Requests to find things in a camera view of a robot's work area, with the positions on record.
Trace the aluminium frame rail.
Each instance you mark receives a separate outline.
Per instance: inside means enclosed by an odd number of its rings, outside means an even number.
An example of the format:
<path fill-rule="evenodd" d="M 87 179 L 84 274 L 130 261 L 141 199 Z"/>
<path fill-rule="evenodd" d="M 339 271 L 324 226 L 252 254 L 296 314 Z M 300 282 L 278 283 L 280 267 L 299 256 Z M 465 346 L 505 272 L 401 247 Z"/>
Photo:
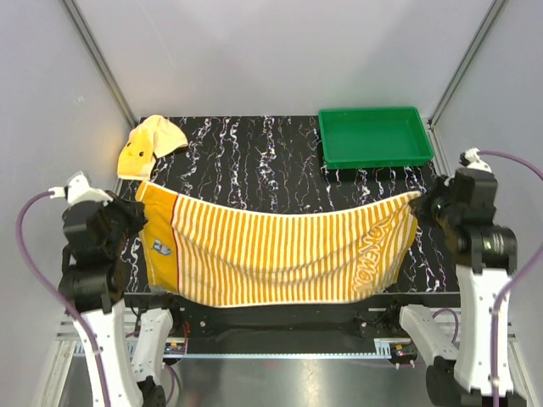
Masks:
<path fill-rule="evenodd" d="M 138 372 L 162 359 L 398 359 L 457 357 L 468 331 L 457 294 L 389 295 L 351 304 L 214 308 L 177 296 L 137 295 L 61 322 L 89 365 Z"/>

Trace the green plastic tray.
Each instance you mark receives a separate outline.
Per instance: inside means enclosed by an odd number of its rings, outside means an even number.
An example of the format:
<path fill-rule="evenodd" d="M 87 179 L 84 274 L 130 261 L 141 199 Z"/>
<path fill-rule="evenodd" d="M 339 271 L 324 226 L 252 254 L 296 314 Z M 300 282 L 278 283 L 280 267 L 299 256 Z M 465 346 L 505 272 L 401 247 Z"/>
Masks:
<path fill-rule="evenodd" d="M 434 158 L 414 107 L 323 109 L 318 119 L 330 170 L 421 166 Z"/>

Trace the connector box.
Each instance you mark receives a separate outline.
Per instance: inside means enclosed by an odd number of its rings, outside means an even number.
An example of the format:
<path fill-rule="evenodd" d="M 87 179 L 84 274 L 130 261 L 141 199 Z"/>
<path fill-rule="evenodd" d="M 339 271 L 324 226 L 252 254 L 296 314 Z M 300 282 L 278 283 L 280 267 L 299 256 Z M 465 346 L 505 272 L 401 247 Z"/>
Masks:
<path fill-rule="evenodd" d="M 165 355 L 183 355 L 187 352 L 186 344 L 182 342 L 168 342 L 165 344 Z"/>
<path fill-rule="evenodd" d="M 397 343 L 390 347 L 390 363 L 399 369 L 401 365 L 414 367 L 417 363 L 418 351 L 414 343 Z"/>

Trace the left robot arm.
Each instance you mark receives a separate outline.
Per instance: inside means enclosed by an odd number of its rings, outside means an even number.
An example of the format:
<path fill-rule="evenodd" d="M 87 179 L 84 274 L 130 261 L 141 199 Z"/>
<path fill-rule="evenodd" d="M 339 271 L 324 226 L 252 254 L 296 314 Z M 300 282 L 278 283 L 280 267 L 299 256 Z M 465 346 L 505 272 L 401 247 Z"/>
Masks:
<path fill-rule="evenodd" d="M 165 342 L 182 329 L 170 294 L 153 296 L 138 317 L 134 353 L 124 328 L 127 268 L 121 252 L 146 224 L 144 205 L 84 201 L 62 215 L 67 244 L 59 293 L 81 339 L 96 406 L 165 406 L 160 383 Z"/>

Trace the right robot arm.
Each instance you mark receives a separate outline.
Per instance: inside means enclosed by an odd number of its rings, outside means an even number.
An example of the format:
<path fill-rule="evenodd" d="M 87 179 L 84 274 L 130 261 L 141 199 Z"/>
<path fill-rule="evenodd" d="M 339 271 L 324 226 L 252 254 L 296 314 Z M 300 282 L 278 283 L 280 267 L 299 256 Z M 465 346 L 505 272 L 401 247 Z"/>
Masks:
<path fill-rule="evenodd" d="M 411 202 L 417 220 L 440 228 L 456 265 L 461 340 L 454 344 L 429 309 L 390 310 L 385 325 L 406 334 L 427 366 L 426 389 L 435 406 L 525 406 L 508 360 L 507 290 L 517 272 L 514 232 L 494 222 L 498 182 L 486 167 L 460 168 Z"/>

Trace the yellow chick towel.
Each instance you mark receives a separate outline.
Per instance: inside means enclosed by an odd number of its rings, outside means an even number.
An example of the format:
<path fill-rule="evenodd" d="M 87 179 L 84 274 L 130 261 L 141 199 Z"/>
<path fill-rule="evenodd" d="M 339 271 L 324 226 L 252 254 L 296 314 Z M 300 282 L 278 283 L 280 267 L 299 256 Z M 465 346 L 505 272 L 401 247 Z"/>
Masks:
<path fill-rule="evenodd" d="M 159 158 L 187 146 L 187 137 L 177 125 L 162 115 L 151 115 L 131 130 L 118 158 L 117 176 L 148 181 Z"/>

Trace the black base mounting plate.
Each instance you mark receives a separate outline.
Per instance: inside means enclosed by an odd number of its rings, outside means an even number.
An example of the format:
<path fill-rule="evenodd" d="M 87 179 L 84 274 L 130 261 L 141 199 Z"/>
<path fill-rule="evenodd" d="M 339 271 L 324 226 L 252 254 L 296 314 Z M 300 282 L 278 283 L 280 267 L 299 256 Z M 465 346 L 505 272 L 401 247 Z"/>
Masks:
<path fill-rule="evenodd" d="M 195 358 L 294 358 L 362 355 L 375 352 L 374 339 L 400 336 L 400 306 L 430 307 L 422 293 L 383 293 L 353 304 L 276 305 L 211 308 L 177 297 L 187 354 Z"/>

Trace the left connector box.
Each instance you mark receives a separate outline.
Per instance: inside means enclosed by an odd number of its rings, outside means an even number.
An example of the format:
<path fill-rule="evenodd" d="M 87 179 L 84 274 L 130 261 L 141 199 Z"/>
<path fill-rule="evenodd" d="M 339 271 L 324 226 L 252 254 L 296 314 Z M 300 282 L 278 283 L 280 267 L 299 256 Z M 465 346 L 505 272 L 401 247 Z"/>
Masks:
<path fill-rule="evenodd" d="M 183 355 L 187 352 L 186 344 L 182 342 L 168 342 L 165 344 L 165 355 Z"/>

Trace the right connector box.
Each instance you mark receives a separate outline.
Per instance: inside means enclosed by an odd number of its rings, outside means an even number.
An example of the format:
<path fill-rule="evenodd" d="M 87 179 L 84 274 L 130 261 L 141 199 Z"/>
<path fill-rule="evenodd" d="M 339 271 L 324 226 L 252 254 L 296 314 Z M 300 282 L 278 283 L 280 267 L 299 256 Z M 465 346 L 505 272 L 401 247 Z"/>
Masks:
<path fill-rule="evenodd" d="M 417 363 L 418 351 L 414 343 L 397 343 L 390 347 L 390 363 L 399 369 L 401 365 L 414 367 Z"/>

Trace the orange striped towel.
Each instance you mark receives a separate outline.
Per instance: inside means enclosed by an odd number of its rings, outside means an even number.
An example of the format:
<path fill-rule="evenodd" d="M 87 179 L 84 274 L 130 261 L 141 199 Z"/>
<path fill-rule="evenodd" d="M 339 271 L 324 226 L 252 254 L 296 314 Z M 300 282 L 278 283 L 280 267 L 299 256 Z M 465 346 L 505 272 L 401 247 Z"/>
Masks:
<path fill-rule="evenodd" d="M 213 308 L 347 304 L 397 281 L 417 220 L 406 192 L 354 209 L 275 215 L 151 182 L 137 189 L 148 283 Z"/>

